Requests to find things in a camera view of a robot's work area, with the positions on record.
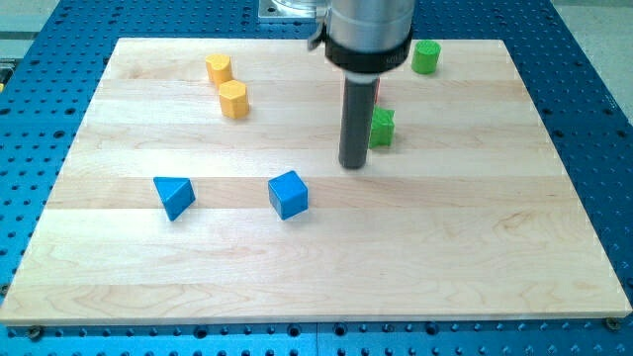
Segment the black collar tool mount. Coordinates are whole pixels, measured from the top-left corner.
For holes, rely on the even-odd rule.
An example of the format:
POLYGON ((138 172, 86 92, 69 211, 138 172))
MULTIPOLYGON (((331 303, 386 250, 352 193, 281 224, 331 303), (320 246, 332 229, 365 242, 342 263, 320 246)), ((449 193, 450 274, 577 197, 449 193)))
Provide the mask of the black collar tool mount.
POLYGON ((378 52, 360 52, 338 44, 325 36, 325 57, 342 70, 360 74, 381 74, 402 65, 409 54, 413 28, 406 39, 394 48, 378 52))

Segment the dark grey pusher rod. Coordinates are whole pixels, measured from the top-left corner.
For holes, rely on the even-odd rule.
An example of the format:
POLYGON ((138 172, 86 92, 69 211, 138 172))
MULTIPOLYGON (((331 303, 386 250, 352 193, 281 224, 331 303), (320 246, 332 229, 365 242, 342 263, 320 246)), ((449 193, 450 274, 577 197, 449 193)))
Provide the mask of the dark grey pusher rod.
POLYGON ((365 165, 379 76, 346 72, 338 160, 343 168, 365 165))

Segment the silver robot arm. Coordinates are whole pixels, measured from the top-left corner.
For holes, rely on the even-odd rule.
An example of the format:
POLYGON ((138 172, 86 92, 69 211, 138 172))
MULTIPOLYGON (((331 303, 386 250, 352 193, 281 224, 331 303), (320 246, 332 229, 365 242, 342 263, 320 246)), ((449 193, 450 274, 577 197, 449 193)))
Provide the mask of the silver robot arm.
POLYGON ((414 9, 414 0, 330 0, 308 38, 308 49, 324 45, 344 74, 338 160, 346 169, 366 163, 379 79, 406 61, 414 9))

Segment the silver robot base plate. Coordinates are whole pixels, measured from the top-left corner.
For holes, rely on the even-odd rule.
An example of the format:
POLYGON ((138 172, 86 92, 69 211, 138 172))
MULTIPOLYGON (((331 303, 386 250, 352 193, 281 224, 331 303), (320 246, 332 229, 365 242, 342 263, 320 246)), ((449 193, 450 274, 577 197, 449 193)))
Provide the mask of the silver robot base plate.
POLYGON ((258 18, 269 22, 309 20, 322 16, 326 7, 326 0, 259 0, 258 18))

